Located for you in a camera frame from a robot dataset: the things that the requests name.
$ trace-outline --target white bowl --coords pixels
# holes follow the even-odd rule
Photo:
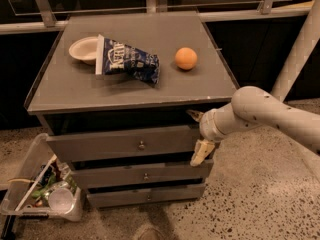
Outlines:
[[[94,65],[96,63],[98,37],[91,36],[80,39],[73,43],[69,48],[69,54],[86,64]]]

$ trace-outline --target snack bag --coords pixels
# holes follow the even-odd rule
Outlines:
[[[127,73],[138,80],[156,84],[160,73],[158,56],[99,35],[96,74],[119,73]]]

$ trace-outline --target concrete floor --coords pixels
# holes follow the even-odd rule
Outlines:
[[[290,105],[320,114],[320,99]],[[0,131],[0,190],[42,128]],[[97,211],[80,222],[17,220],[17,239],[136,239],[157,227],[166,239],[320,239],[320,157],[270,127],[235,133],[216,151],[203,197]]]

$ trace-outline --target cabinet top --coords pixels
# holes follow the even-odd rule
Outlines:
[[[96,76],[94,66],[69,55],[72,43],[98,34],[157,54],[159,83],[152,86],[127,74]],[[198,55],[191,71],[174,63],[181,47]],[[222,102],[235,90],[196,12],[73,16],[27,109],[30,114],[48,114]]]

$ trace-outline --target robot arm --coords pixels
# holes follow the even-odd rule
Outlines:
[[[188,113],[199,122],[200,133],[204,138],[197,142],[192,166],[199,165],[208,155],[208,151],[203,152],[208,148],[201,147],[201,142],[204,146],[207,143],[212,146],[232,132],[248,131],[259,125],[278,129],[320,155],[320,115],[287,106],[257,87],[237,90],[231,103],[219,109],[198,114],[195,111]]]

